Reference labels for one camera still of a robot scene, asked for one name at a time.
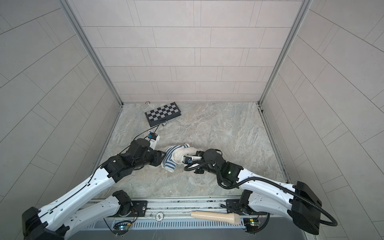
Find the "blue white striped sweater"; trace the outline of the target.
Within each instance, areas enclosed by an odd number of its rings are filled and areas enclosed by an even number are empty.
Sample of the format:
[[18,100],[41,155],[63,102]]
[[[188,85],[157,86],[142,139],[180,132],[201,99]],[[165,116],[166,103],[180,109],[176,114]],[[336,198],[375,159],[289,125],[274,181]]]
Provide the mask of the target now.
[[173,154],[179,149],[184,149],[189,147],[190,147],[189,144],[175,145],[175,146],[168,147],[165,151],[166,156],[164,157],[161,163],[162,168],[168,172],[173,173],[175,171],[176,166],[181,163],[180,161],[179,162],[176,161],[176,158],[173,156]]

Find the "white teddy bear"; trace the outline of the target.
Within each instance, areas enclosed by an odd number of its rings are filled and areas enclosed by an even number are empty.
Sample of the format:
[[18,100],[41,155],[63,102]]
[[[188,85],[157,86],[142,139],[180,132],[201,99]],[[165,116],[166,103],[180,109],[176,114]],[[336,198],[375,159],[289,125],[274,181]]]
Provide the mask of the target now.
[[197,151],[201,151],[202,149],[196,149],[193,147],[181,147],[176,149],[172,154],[172,160],[178,164],[181,165],[183,156],[195,156]]

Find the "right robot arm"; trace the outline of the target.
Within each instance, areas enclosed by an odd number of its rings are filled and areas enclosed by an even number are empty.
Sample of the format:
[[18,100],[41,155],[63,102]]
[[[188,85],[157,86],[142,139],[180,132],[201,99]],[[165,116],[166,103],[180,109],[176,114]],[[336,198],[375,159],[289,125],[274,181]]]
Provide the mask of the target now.
[[184,156],[185,171],[196,174],[205,172],[216,175],[220,187],[241,189],[241,212],[246,215],[276,215],[288,218],[301,230],[318,235],[320,232],[321,200],[305,183],[295,185],[280,183],[261,177],[240,165],[224,160],[215,149],[197,151],[194,156]]

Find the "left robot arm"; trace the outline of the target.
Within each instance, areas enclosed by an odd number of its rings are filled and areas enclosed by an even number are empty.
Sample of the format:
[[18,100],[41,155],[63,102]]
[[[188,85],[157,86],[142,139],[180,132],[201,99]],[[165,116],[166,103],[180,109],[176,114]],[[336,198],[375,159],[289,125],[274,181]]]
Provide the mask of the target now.
[[67,240],[83,227],[102,218],[118,214],[129,215],[133,204],[128,194],[117,191],[98,204],[83,206],[94,196],[113,186],[135,170],[146,165],[159,166],[165,152],[156,150],[159,136],[155,139],[133,140],[123,154],[110,157],[95,172],[48,205],[37,209],[31,207],[22,214],[22,228],[25,240]]

